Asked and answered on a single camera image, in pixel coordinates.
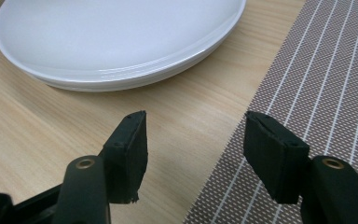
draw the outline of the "striped placemat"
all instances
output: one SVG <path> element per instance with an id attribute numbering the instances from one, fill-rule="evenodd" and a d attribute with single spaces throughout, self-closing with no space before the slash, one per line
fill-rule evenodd
<path id="1" fill-rule="evenodd" d="M 358 1 L 308 0 L 250 110 L 270 114 L 358 172 Z M 301 223 L 298 205 L 273 202 L 242 154 L 242 119 L 185 223 Z"/>

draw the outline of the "table surface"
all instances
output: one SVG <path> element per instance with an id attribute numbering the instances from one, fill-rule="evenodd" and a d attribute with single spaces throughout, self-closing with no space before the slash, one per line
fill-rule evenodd
<path id="1" fill-rule="evenodd" d="M 111 92 L 52 88 L 0 52 L 0 192 L 20 203 L 95 155 L 128 114 L 147 113 L 149 163 L 134 204 L 113 223 L 181 223 L 267 73 L 304 0 L 248 0 L 235 30 L 185 72 Z"/>

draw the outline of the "white plate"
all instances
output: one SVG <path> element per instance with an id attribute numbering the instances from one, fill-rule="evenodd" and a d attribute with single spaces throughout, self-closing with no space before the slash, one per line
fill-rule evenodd
<path id="1" fill-rule="evenodd" d="M 43 82 L 117 91 L 176 75 L 211 53 L 246 0 L 6 0 L 0 50 Z"/>

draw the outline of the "brass screw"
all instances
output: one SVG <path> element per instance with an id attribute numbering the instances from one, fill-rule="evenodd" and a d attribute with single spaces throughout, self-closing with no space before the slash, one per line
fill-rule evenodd
<path id="1" fill-rule="evenodd" d="M 323 159 L 322 162 L 324 163 L 324 165 L 326 165 L 330 168 L 336 169 L 336 170 L 344 169 L 344 164 L 342 164 L 342 162 L 340 162 L 340 161 L 326 158 L 326 159 Z"/>
<path id="2" fill-rule="evenodd" d="M 95 161 L 92 159 L 84 159 L 76 164 L 76 168 L 79 170 L 84 170 L 91 167 L 94 163 Z"/>

